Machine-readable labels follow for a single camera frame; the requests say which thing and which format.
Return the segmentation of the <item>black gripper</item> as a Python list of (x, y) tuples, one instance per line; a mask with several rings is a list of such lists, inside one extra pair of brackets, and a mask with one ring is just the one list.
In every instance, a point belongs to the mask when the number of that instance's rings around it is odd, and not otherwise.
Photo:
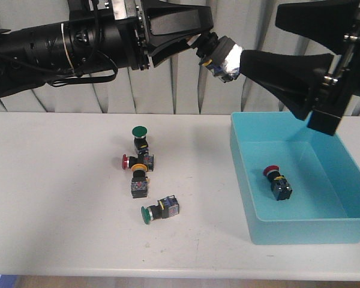
[[(106, 55), (118, 68), (148, 69), (188, 50), (189, 39), (213, 28), (211, 9), (163, 1), (68, 1), (69, 21), (61, 25), (64, 52), (73, 71), (100, 71)], [(148, 36), (144, 35), (143, 15)]]
[(258, 50), (241, 53), (240, 73), (276, 96), (308, 127), (333, 135), (353, 95), (360, 96), (360, 1), (314, 1), (280, 4), (276, 27), (309, 38), (334, 56), (280, 55)]

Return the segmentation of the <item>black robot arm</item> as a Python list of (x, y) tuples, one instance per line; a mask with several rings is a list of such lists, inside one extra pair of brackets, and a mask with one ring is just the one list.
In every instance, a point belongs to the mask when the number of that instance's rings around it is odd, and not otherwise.
[(164, 1), (70, 1), (65, 22), (0, 29), (0, 98), (44, 85), (113, 81), (119, 69), (145, 70), (218, 44), (211, 9)]

